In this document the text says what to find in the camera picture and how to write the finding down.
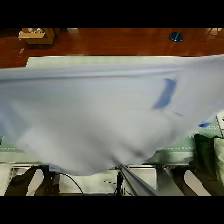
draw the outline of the wire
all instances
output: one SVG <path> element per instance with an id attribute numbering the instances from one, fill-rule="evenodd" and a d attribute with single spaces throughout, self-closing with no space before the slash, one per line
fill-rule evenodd
<path id="1" fill-rule="evenodd" d="M 64 176 L 70 178 L 76 184 L 76 186 L 79 188 L 79 190 L 82 192 L 82 196 L 84 196 L 84 193 L 83 193 L 81 187 L 79 187 L 79 185 L 76 183 L 76 181 L 72 177 L 70 177 L 68 174 L 65 174 L 65 173 L 58 173 L 58 174 L 64 175 Z"/>

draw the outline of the red-brown floor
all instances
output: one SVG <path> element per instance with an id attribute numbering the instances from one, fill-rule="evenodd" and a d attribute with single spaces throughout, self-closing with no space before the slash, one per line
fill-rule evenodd
<path id="1" fill-rule="evenodd" d="M 169 34 L 180 31 L 181 43 Z M 65 55 L 206 56 L 224 54 L 221 28 L 78 28 L 61 30 L 51 46 L 28 46 L 16 35 L 0 37 L 0 68 L 24 67 L 28 57 Z"/>

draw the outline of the blue round object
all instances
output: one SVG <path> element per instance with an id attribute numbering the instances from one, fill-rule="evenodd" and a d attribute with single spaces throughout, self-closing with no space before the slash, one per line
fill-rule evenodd
<path id="1" fill-rule="evenodd" d="M 173 32 L 170 34 L 170 40 L 174 42 L 182 42 L 183 41 L 183 35 L 180 32 Z"/>

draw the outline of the white cloth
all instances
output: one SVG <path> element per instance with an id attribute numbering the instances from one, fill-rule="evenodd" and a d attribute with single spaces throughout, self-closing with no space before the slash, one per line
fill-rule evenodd
<path id="1" fill-rule="evenodd" d="M 140 163 L 224 108 L 224 56 L 0 70 L 0 135 L 73 175 Z"/>

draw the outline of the wooden floor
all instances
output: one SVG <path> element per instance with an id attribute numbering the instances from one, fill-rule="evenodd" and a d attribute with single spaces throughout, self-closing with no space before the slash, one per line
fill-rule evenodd
<path id="1" fill-rule="evenodd" d="M 181 43 L 169 34 L 180 31 Z M 206 56 L 224 54 L 221 28 L 62 29 L 51 46 L 26 45 L 17 33 L 0 34 L 0 68 L 24 67 L 28 57 L 65 55 Z"/>

